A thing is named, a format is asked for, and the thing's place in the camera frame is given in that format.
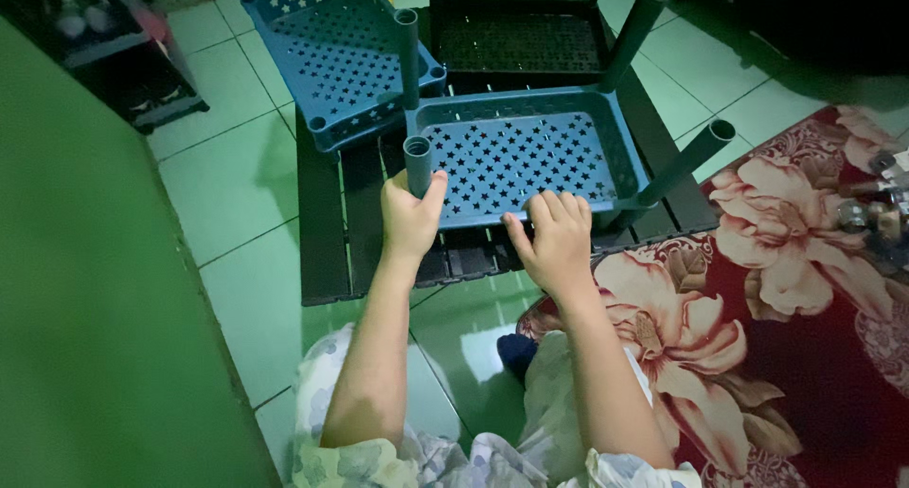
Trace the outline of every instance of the hand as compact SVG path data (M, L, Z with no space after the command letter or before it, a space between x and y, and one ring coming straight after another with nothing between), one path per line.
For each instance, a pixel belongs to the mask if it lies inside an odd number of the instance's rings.
M403 261L416 270L433 246L439 215L448 190L448 174L437 170L423 200L407 189L407 170L401 170L382 187L382 257Z
M517 216L505 213L502 222L530 278L556 303L595 290L590 273L590 204L584 197L568 192L556 196L546 190L524 207L534 223L533 243Z

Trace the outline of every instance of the child's arm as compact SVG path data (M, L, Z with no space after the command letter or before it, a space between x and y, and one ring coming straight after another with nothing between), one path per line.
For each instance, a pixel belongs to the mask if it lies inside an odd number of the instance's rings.
M325 415L323 447L373 438L401 444L407 403L408 295L420 261L436 238L447 185L447 174L436 172L421 201L407 191L407 174L401 171L382 187L382 259Z
M590 205L571 193L547 190L527 206L533 243L515 215L502 218L527 273L561 310L574 351L574 397L585 448L675 468L590 273Z

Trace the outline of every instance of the red floral carpet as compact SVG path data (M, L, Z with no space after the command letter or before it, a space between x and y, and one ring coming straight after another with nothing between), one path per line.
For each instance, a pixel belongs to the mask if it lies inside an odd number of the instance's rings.
M909 466L909 276L836 225L895 140L829 107L702 184L710 233L595 260L677 461L707 487L896 486ZM518 322L559 328L541 299Z

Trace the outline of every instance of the green wall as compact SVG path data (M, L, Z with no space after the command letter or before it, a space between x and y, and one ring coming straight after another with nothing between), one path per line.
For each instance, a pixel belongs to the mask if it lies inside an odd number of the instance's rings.
M144 140L0 18L0 484L279 484Z

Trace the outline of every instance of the floral pajamas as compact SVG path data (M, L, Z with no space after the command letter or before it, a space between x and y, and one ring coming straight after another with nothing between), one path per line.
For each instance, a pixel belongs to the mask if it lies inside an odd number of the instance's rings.
M300 365L295 486L701 486L689 463L682 463L679 470L654 469L631 454L599 454L593 449L585 453L574 412L570 352L561 331L545 336L527 370L527 424L517 448L498 435L484 433L473 439L468 457L456 442L406 425L397 450L386 439L320 448L325 412L353 330L353 324L348 324L325 336ZM625 354L653 404L646 377L627 350Z

